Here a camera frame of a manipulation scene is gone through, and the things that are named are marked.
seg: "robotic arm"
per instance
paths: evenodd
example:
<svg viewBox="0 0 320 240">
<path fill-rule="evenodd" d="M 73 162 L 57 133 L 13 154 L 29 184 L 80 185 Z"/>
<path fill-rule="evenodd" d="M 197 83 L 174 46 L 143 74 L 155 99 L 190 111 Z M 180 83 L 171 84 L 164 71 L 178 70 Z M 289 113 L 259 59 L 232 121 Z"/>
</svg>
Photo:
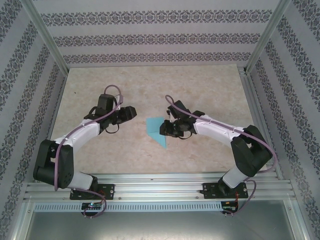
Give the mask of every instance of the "robotic arm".
<svg viewBox="0 0 320 240">
<path fill-rule="evenodd" d="M 137 115 L 134 107 L 119 106 L 112 114 L 100 119 L 110 113 L 118 105 L 119 101 L 121 101 L 120 95 L 101 94 L 97 106 L 93 107 L 80 123 L 79 126 L 83 126 L 82 128 L 72 133 L 67 139 L 66 136 L 69 134 L 56 140 L 44 140 L 39 147 L 33 170 L 33 178 L 53 186 L 55 185 L 55 163 L 51 159 L 56 157 L 59 144 L 66 139 L 58 155 L 58 188 L 97 192 L 98 179 L 96 177 L 74 170 L 74 155 L 90 139 L 98 136 L 104 130 L 107 131 L 107 127 L 110 124 L 117 125 L 119 130 L 119 124 L 129 121 Z"/>
<path fill-rule="evenodd" d="M 180 100 L 173 104 L 180 110 L 190 113 Z M 165 120 L 161 125 L 159 130 L 161 135 L 186 139 L 183 138 L 184 132 L 190 132 L 190 137 L 192 134 L 205 135 L 232 149 L 235 167 L 230 169 L 218 181 L 215 196 L 233 197 L 235 195 L 234 189 L 241 182 L 257 174 L 272 157 L 272 153 L 264 145 L 239 133 L 249 134 L 265 142 L 260 131 L 255 126 L 250 125 L 246 128 L 234 127 L 214 120 L 201 111 L 193 113 L 194 116 L 201 119 L 195 118 L 177 110 L 172 105 L 168 107 L 167 113 L 170 115 L 170 120 Z"/>
</svg>

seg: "perforated metal strip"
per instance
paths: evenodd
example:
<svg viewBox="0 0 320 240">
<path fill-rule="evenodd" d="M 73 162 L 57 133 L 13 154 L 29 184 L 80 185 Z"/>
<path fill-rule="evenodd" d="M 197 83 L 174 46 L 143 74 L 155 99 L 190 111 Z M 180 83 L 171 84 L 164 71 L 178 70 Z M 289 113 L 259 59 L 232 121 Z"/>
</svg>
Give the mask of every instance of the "perforated metal strip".
<svg viewBox="0 0 320 240">
<path fill-rule="evenodd" d="M 36 203 L 34 212 L 81 212 L 81 203 Z M 222 211 L 220 201 L 206 202 L 108 202 L 106 212 L 204 212 Z"/>
</svg>

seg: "black mounting plate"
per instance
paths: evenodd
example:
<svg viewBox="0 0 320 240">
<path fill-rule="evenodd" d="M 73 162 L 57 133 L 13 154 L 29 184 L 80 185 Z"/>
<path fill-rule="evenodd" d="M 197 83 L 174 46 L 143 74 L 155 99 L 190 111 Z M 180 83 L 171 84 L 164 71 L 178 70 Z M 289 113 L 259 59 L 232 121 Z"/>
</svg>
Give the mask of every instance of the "black mounting plate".
<svg viewBox="0 0 320 240">
<path fill-rule="evenodd" d="M 244 182 L 241 182 L 237 187 L 230 189 L 230 192 L 227 195 L 224 195 L 219 190 L 219 184 L 217 182 L 205 182 L 202 184 L 202 191 L 204 199 L 235 199 L 236 193 L 238 193 L 239 199 L 247 199 L 248 191 L 247 186 Z"/>
<path fill-rule="evenodd" d="M 99 206 L 96 206 L 96 207 L 89 207 L 90 203 L 89 202 L 83 202 L 81 204 L 81 210 L 85 210 L 85 209 L 88 209 L 88 210 L 95 210 L 97 212 L 100 212 L 101 208 L 102 208 L 102 205 L 99 204 Z"/>
<path fill-rule="evenodd" d="M 105 200 L 113 200 L 115 195 L 115 185 L 98 184 L 98 190 L 96 192 L 103 195 Z M 88 192 L 71 190 L 70 200 L 101 200 L 101 198 Z"/>
</svg>

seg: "blue paper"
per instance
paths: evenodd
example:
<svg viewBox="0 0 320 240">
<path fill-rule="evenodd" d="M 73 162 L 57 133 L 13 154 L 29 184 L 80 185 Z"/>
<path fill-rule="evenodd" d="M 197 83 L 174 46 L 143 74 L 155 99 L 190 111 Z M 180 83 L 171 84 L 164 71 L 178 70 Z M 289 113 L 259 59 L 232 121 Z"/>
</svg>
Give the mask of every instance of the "blue paper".
<svg viewBox="0 0 320 240">
<path fill-rule="evenodd" d="M 163 117 L 150 117 L 146 119 L 146 133 L 156 140 L 162 147 L 167 148 L 166 138 L 160 135 L 160 126 L 165 119 Z"/>
</svg>

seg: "table surface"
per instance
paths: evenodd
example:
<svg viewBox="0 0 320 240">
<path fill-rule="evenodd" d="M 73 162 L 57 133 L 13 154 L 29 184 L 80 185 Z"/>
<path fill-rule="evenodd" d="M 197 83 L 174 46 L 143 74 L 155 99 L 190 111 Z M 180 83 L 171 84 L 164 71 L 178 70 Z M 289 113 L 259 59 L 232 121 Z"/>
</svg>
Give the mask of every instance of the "table surface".
<svg viewBox="0 0 320 240">
<path fill-rule="evenodd" d="M 137 116 L 121 124 L 116 134 L 103 132 L 87 142 L 74 157 L 76 170 L 90 174 L 225 172 L 235 165 L 229 147 L 203 135 L 187 140 L 167 136 L 167 148 L 163 148 L 147 135 L 146 118 L 169 119 L 165 100 L 169 94 L 191 112 L 199 110 L 239 127 L 253 124 L 236 65 L 72 68 L 51 139 L 78 126 L 110 84 L 120 87 L 122 107 L 135 107 Z M 117 91 L 110 88 L 108 93 Z"/>
</svg>

